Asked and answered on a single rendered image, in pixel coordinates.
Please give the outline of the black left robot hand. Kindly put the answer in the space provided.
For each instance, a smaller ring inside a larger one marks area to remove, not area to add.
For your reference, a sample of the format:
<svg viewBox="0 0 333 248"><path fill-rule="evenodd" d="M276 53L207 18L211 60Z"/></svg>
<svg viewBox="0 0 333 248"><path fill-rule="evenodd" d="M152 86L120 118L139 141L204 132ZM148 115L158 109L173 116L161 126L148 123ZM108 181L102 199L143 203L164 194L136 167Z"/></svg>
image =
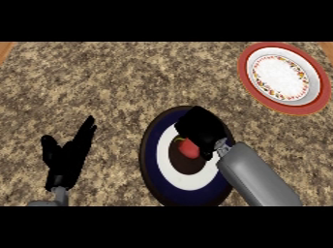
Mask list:
<svg viewBox="0 0 333 248"><path fill-rule="evenodd" d="M59 145L50 135L42 137L43 161L49 167L47 191L56 187L70 190L77 183L98 130L95 121L95 117L89 116L74 139L67 142L65 146Z"/></svg>

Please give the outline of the red bell pepper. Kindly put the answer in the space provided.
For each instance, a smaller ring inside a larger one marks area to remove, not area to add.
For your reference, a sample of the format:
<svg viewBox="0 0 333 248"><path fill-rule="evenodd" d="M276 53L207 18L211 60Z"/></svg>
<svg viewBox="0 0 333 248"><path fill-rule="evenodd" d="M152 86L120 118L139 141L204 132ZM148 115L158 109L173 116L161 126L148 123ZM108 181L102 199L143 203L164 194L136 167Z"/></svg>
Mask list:
<svg viewBox="0 0 333 248"><path fill-rule="evenodd" d="M201 148L190 139L177 138L179 151L189 159L198 159L201 157Z"/></svg>

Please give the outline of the dark blue and white plate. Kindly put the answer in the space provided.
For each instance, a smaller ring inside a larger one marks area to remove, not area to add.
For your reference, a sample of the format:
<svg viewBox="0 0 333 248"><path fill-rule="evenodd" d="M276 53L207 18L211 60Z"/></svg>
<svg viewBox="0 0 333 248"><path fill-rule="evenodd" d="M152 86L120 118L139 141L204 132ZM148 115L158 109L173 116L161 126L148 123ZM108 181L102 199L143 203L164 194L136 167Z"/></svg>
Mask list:
<svg viewBox="0 0 333 248"><path fill-rule="evenodd" d="M182 106L164 111L152 121L140 144L139 162L146 186L167 206L217 206L233 187L217 168L218 155L189 159L179 151L174 124L192 109Z"/></svg>

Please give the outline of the red rimmed white plate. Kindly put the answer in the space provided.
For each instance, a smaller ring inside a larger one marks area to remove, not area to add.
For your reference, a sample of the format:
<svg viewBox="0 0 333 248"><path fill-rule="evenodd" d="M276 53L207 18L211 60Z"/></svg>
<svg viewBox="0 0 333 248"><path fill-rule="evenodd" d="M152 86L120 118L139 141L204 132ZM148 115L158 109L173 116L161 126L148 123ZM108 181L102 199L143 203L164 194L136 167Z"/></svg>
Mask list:
<svg viewBox="0 0 333 248"><path fill-rule="evenodd" d="M257 100L291 115L320 112L330 102L330 79L313 57L285 43L255 43L238 63L243 85Z"/></svg>

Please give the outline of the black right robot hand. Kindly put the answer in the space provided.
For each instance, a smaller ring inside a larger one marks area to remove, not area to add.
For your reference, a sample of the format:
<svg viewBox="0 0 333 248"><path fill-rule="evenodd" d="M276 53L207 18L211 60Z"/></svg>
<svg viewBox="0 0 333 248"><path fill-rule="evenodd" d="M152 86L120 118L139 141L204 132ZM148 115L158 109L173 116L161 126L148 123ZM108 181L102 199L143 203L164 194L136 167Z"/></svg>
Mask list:
<svg viewBox="0 0 333 248"><path fill-rule="evenodd" d="M227 139L230 146L236 143L221 119L199 106L195 106L180 117L174 127L179 134L199 146L201 155L208 161L214 157L215 143L220 140Z"/></svg>

